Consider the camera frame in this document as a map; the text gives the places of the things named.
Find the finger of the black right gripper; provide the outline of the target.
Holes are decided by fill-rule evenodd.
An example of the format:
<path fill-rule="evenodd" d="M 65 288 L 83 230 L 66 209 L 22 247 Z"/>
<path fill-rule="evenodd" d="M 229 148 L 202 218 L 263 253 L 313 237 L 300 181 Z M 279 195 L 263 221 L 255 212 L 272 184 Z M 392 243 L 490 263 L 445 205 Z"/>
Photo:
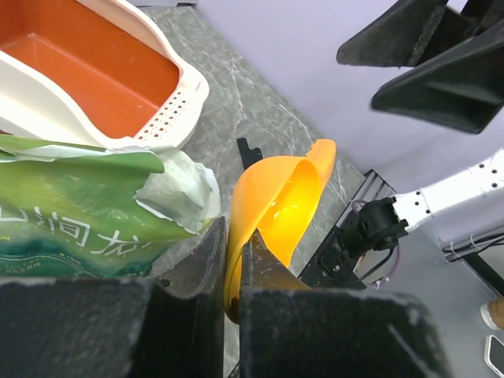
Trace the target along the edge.
<path fill-rule="evenodd" d="M 480 134 L 503 108 L 503 28 L 492 27 L 384 84 L 371 108 Z"/>
<path fill-rule="evenodd" d="M 397 1 L 340 46 L 341 65 L 416 67 L 476 37 L 503 19 L 502 1 L 467 1 L 462 11 L 447 0 Z"/>

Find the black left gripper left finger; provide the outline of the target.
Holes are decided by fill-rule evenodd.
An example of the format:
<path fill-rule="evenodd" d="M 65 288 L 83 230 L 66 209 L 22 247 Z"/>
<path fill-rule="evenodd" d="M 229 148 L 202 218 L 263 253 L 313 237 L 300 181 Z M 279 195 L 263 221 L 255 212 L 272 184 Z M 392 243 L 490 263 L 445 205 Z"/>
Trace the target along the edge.
<path fill-rule="evenodd" d="M 4 278 L 4 377 L 220 377 L 226 221 L 160 278 Z"/>

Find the yellow plastic litter scoop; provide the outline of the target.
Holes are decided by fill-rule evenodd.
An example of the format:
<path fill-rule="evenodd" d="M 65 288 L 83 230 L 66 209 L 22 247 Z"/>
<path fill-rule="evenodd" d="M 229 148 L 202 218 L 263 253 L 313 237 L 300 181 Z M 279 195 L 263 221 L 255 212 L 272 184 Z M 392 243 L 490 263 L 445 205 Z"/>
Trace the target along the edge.
<path fill-rule="evenodd" d="M 233 323 L 239 323 L 242 248 L 258 231 L 273 256 L 290 266 L 331 178 L 336 151 L 335 141 L 318 139 L 306 155 L 261 159 L 238 179 L 224 277 L 224 310 Z"/>

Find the orange and cream litter box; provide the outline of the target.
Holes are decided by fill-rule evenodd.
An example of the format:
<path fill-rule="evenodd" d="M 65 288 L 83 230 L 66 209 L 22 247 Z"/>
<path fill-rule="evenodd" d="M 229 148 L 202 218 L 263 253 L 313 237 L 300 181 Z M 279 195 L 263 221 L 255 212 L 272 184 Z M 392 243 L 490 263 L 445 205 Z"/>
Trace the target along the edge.
<path fill-rule="evenodd" d="M 107 148 L 184 146 L 206 78 L 126 1 L 1 4 L 1 132 Z"/>

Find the green cat litter bag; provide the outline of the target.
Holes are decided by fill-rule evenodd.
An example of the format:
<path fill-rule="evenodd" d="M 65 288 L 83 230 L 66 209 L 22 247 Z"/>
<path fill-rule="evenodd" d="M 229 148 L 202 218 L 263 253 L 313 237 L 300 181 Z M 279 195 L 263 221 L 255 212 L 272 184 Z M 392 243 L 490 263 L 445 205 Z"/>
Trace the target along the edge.
<path fill-rule="evenodd" d="M 220 212 L 213 171 L 175 147 L 1 137 L 3 276 L 148 276 Z"/>

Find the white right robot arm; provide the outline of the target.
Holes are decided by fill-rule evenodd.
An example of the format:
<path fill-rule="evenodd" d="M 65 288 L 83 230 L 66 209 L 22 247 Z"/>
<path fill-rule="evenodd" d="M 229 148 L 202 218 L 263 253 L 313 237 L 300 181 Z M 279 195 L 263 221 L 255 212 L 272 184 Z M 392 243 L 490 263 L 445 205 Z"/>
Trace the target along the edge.
<path fill-rule="evenodd" d="M 503 4 L 398 1 L 340 46 L 343 65 L 403 67 L 372 97 L 374 110 L 480 134 L 503 107 Z M 430 186 L 371 201 L 335 230 L 358 257 L 386 250 L 430 218 L 503 189 L 503 153 Z"/>

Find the black bag clip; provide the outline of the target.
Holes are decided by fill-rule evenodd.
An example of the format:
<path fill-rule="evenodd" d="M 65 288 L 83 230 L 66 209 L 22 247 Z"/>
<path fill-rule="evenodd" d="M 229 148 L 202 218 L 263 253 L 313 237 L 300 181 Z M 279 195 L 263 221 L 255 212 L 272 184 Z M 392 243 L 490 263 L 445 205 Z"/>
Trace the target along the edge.
<path fill-rule="evenodd" d="M 263 159 L 261 149 L 259 147 L 250 148 L 246 138 L 238 138 L 236 142 L 244 170 Z"/>

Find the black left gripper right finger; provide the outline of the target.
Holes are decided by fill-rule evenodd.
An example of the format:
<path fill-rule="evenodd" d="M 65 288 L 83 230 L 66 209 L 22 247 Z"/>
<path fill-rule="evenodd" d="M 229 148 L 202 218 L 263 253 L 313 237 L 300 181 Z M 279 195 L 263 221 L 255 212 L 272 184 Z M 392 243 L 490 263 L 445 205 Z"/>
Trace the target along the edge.
<path fill-rule="evenodd" d="M 242 377 L 450 377 L 431 314 L 410 295 L 311 288 L 255 232 L 243 247 Z"/>

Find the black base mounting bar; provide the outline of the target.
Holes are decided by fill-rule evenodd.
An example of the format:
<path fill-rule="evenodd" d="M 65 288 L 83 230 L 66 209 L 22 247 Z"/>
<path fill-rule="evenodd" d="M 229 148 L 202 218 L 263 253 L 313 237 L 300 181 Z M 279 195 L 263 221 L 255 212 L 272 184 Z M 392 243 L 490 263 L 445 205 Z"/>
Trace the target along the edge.
<path fill-rule="evenodd" d="M 354 269 L 369 251 L 397 250 L 406 224 L 386 197 L 390 186 L 375 171 L 365 174 L 350 204 L 310 258 L 298 278 L 310 287 L 344 287 L 363 290 Z"/>

